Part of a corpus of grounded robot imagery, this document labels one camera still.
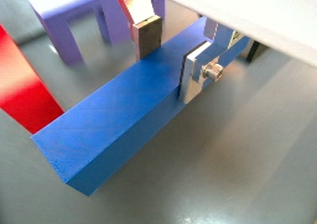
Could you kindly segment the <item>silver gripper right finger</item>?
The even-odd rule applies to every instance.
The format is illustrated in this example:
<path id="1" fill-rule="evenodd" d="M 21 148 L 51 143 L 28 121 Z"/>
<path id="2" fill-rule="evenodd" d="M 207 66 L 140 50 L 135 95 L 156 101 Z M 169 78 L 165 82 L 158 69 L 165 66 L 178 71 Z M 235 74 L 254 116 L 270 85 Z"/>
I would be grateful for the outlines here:
<path id="1" fill-rule="evenodd" d="M 202 92 L 206 80 L 217 81 L 222 77 L 225 67 L 219 64 L 221 56 L 242 39 L 238 31 L 211 19 L 206 19 L 203 35 L 207 40 L 193 48 L 183 59 L 178 99 L 185 104 Z"/>

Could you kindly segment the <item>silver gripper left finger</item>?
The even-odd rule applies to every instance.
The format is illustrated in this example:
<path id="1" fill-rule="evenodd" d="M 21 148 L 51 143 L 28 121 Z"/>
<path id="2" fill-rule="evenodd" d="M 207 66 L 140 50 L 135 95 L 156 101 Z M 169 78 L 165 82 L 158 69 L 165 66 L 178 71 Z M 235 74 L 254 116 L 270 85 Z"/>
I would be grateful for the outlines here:
<path id="1" fill-rule="evenodd" d="M 132 40 L 138 59 L 160 47 L 162 18 L 155 14 L 151 0 L 124 0 L 131 18 Z"/>

